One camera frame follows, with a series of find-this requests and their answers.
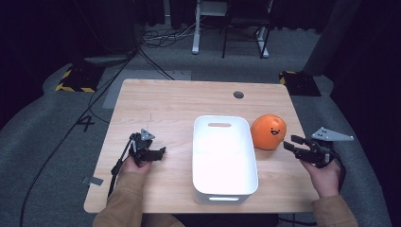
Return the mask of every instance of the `gray carpet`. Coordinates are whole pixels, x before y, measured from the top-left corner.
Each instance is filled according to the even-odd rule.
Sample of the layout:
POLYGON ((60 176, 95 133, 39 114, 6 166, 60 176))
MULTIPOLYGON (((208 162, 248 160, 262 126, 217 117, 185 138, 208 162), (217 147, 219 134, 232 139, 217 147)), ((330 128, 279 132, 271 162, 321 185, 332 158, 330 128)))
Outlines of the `gray carpet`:
MULTIPOLYGON (((318 38, 314 31, 274 30, 268 43, 270 56, 263 60, 258 58, 256 44, 252 43, 228 43, 226 57, 222 59, 222 35, 216 29, 202 32, 199 55, 191 53, 191 36, 169 47, 143 49, 164 70, 191 72, 192 80, 278 83, 279 72, 302 70, 318 38)), ((81 125, 71 129, 89 102, 96 100, 103 90, 94 96, 56 92, 55 88, 68 66, 49 75, 44 83, 44 96, 17 113, 0 131, 0 226, 18 226, 26 192, 53 151, 54 155, 29 195, 24 226, 92 224, 95 215, 83 210, 88 188, 81 180, 92 176, 95 170, 113 109, 103 108, 106 91, 92 112, 84 114, 93 116, 95 124, 87 132, 81 125)), ((115 74, 118 67, 106 69, 99 87, 115 74)), ((137 55, 123 72, 132 70, 154 68, 137 55)), ((357 136, 329 97, 331 81, 325 76, 315 80, 322 92, 321 97, 291 98, 305 134, 310 135, 325 127, 354 135, 356 140, 353 142, 335 144, 348 170, 341 194, 356 215, 359 226, 391 226, 381 187, 357 136)), ((291 218, 291 214, 281 214, 281 217, 291 218)), ((296 219, 314 221, 309 213, 297 214, 296 219)))

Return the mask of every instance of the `wooden table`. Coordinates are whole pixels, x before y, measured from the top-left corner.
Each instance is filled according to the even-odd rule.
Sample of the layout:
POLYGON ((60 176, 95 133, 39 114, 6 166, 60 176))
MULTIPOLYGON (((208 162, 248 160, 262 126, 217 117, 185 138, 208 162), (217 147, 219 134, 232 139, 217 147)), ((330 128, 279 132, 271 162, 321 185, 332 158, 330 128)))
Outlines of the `wooden table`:
POLYGON ((281 84, 126 79, 106 134, 84 208, 100 212, 106 205, 110 170, 129 137, 146 129, 156 136, 151 149, 166 147, 154 162, 144 194, 145 213, 296 213, 310 212, 318 195, 308 173, 281 144, 277 150, 255 149, 259 187, 237 206, 199 205, 192 197, 192 139, 201 115, 232 115, 251 125, 262 114, 276 114, 292 134, 304 136, 285 86, 281 84), (240 91, 244 97, 234 97, 240 91))

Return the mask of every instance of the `person's arm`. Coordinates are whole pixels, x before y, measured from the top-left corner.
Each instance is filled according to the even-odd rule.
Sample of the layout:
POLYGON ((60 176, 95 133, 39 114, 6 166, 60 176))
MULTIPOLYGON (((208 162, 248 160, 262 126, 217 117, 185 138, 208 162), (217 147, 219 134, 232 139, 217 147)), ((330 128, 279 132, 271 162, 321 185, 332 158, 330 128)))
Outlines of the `person's arm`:
POLYGON ((319 199, 312 202, 313 213, 318 226, 354 227, 357 220, 339 193, 340 168, 331 162, 324 168, 301 161, 310 174, 319 199))
POLYGON ((131 157, 121 166, 116 187, 93 226, 141 226, 142 193, 151 163, 138 167, 131 157))

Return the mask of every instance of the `white plastic basket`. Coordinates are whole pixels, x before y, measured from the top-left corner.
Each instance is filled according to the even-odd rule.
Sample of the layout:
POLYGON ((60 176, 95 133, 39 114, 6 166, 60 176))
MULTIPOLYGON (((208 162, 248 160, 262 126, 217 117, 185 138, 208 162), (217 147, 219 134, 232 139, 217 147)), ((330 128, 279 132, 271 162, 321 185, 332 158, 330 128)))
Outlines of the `white plastic basket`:
POLYGON ((194 199, 200 204, 240 204, 258 187, 248 122, 238 116, 196 119, 193 140, 194 199))

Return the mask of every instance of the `black cable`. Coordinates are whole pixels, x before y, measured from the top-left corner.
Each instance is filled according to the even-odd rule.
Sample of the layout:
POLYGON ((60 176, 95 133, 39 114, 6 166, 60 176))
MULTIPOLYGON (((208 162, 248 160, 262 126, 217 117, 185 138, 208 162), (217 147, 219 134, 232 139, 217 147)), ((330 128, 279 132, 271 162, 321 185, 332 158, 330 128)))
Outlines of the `black cable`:
POLYGON ((117 160, 117 163, 112 169, 112 181, 110 182, 110 188, 109 188, 109 193, 107 194, 107 197, 110 197, 112 195, 113 190, 114 190, 114 185, 115 185, 115 180, 117 179, 118 172, 120 171, 121 166, 123 165, 124 161, 123 158, 127 152, 127 149, 132 141, 132 136, 130 136, 130 140, 128 141, 127 145, 124 148, 123 153, 121 154, 121 157, 117 160))
POLYGON ((145 33, 144 37, 142 38, 142 44, 145 47, 149 48, 158 48, 158 47, 168 47, 170 45, 173 45, 177 41, 183 40, 186 37, 193 35, 193 34, 185 34, 185 32, 193 30, 193 26, 189 26, 186 29, 182 29, 180 31, 176 31, 173 33, 168 33, 170 29, 168 29, 165 34, 159 35, 158 31, 149 31, 147 33, 150 33, 149 35, 145 33), (156 41, 158 42, 157 44, 150 44, 151 41, 156 41))
MULTIPOLYGON (((116 79, 117 77, 118 77, 118 75, 114 75, 114 77, 112 77, 112 78, 110 78, 109 80, 107 80, 107 81, 106 81, 103 85, 101 85, 97 90, 99 91, 100 89, 102 89, 102 88, 103 88, 104 86, 106 86, 106 85, 107 85, 107 87, 105 88, 105 90, 108 90, 109 87, 113 84, 113 82, 115 81, 115 79, 116 79)), ((103 121, 104 123, 110 124, 109 121, 107 121, 107 120, 105 120, 105 119, 103 119, 103 118, 97 116, 97 115, 92 111, 91 101, 92 101, 92 99, 94 98, 95 94, 97 94, 97 92, 93 93, 93 94, 91 95, 91 98, 90 98, 89 101, 88 101, 89 111, 90 111, 91 114, 92 114, 94 117, 96 117, 97 119, 103 121)))
POLYGON ((285 219, 285 218, 280 218, 280 217, 278 219, 288 222, 288 223, 300 224, 300 225, 304 225, 304 226, 316 226, 317 225, 316 222, 307 223, 307 222, 302 222, 302 221, 298 221, 298 220, 290 220, 290 219, 285 219))
POLYGON ((165 70, 162 69, 162 67, 160 67, 156 62, 154 62, 152 59, 150 59, 148 57, 147 54, 145 54, 145 52, 142 50, 142 48, 139 48, 139 54, 145 58, 145 60, 147 61, 148 64, 150 64, 151 66, 153 66, 153 68, 160 73, 161 75, 163 75, 166 79, 171 79, 171 80, 175 80, 173 77, 171 77, 165 70))
POLYGON ((340 192, 342 189, 342 186, 344 185, 345 175, 347 173, 347 170, 346 170, 345 165, 342 162, 342 159, 338 153, 336 153, 334 150, 330 150, 329 153, 335 157, 335 159, 337 160, 337 162, 340 165, 340 178, 339 178, 339 192, 340 192))
POLYGON ((132 54, 125 55, 122 59, 119 60, 111 60, 111 61, 91 61, 90 59, 86 60, 88 63, 90 63, 93 67, 110 67, 110 66, 115 66, 118 64, 122 64, 127 60, 130 60, 132 58, 132 54))
MULTIPOLYGON (((114 77, 114 79, 121 73, 121 71, 124 69, 124 67, 129 63, 130 61, 126 61, 117 71, 116 76, 114 77)), ((50 159, 53 157, 53 155, 56 153, 56 151, 59 149, 59 147, 62 145, 62 143, 65 141, 65 139, 68 137, 68 135, 71 133, 71 131, 74 129, 74 127, 79 123, 80 119, 92 108, 92 106, 95 105, 95 103, 97 103, 99 101, 99 99, 104 95, 104 93, 107 91, 107 89, 105 89, 100 96, 98 96, 95 101, 79 116, 79 118, 76 120, 76 122, 74 123, 74 125, 72 125, 70 127, 70 129, 67 131, 67 133, 63 136, 63 138, 60 140, 60 142, 56 145, 56 147, 53 149, 53 151, 50 153, 50 155, 47 157, 47 159, 44 161, 44 163, 42 164, 41 168, 39 169, 38 173, 36 174, 36 176, 34 177, 32 183, 29 186, 29 189, 26 192, 26 196, 24 198, 24 202, 23 202, 23 206, 21 208, 21 213, 20 213, 20 227, 23 227, 24 225, 24 213, 25 213, 25 209, 26 209, 26 203, 27 203, 27 199, 29 198, 30 192, 32 191, 33 186, 35 185, 35 183, 37 182, 37 180, 39 179, 39 177, 41 176, 42 172, 44 171, 44 168, 46 167, 46 165, 48 164, 48 162, 50 161, 50 159)))

